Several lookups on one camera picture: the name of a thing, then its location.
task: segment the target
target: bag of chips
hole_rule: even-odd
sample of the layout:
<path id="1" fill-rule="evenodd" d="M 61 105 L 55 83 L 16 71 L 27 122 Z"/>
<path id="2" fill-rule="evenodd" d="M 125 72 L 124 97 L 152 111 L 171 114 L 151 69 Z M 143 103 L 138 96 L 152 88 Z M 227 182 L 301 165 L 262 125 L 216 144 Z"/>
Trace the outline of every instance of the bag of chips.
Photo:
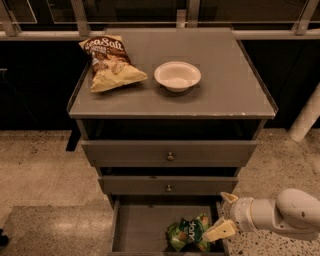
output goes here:
<path id="1" fill-rule="evenodd" d="M 92 58 L 91 92 L 103 92 L 148 78 L 131 65 L 120 36 L 97 36 L 80 43 Z"/>
<path id="2" fill-rule="evenodd" d="M 173 223 L 168 227 L 170 244 L 177 252 L 190 243 L 195 243 L 202 252 L 209 252 L 210 243 L 202 239 L 202 234 L 208 228 L 208 216 L 204 213 L 192 221 L 182 219 L 180 223 Z"/>

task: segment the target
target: white bowl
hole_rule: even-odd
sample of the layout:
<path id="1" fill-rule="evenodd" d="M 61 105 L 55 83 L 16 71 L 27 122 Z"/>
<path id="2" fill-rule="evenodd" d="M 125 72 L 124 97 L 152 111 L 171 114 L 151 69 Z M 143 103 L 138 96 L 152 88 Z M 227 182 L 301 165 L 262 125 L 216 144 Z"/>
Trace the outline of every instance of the white bowl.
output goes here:
<path id="1" fill-rule="evenodd" d="M 171 61 L 159 66 L 154 72 L 154 77 L 169 91 L 183 92 L 200 81 L 201 73 L 189 63 Z"/>

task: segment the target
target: gray dresser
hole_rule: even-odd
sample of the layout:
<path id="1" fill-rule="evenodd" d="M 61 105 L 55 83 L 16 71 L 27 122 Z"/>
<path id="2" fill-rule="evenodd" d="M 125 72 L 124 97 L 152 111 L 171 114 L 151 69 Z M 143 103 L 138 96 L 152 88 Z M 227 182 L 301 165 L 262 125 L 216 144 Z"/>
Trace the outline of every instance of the gray dresser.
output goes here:
<path id="1" fill-rule="evenodd" d="M 107 34 L 123 37 L 132 63 L 149 77 L 95 94 L 88 66 L 70 100 L 83 150 L 114 207 L 110 255 L 176 255 L 166 228 L 202 212 L 217 220 L 220 192 L 233 191 L 277 107 L 230 29 Z M 168 61 L 198 67 L 200 83 L 182 93 L 160 86 L 153 73 Z M 224 245 L 218 241 L 209 255 L 227 254 Z"/>

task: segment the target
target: floor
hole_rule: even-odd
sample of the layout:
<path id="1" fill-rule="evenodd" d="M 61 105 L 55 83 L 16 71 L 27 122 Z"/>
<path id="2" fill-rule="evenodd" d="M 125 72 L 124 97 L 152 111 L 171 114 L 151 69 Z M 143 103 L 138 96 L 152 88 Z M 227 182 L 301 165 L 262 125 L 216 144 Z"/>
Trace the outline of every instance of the floor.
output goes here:
<path id="1" fill-rule="evenodd" d="M 106 255 L 113 210 L 80 146 L 65 151 L 69 131 L 0 131 L 0 227 L 9 236 L 1 256 Z M 298 188 L 320 198 L 320 129 L 294 142 L 284 129 L 264 129 L 234 194 L 275 198 Z M 229 206 L 223 205 L 228 216 Z M 306 242 L 270 231 L 238 232 L 234 255 L 320 255 Z"/>

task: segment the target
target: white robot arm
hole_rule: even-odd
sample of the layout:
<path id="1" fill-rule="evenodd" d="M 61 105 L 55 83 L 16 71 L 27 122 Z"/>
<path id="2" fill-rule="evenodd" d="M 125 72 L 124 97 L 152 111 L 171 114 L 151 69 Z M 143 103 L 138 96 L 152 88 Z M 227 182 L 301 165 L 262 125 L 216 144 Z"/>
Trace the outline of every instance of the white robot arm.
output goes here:
<path id="1" fill-rule="evenodd" d="M 299 240 L 318 238 L 320 201 L 301 190 L 283 190 L 276 199 L 238 198 L 224 192 L 221 195 L 232 204 L 230 219 L 220 218 L 203 234 L 205 241 L 229 237 L 237 230 L 259 229 Z"/>

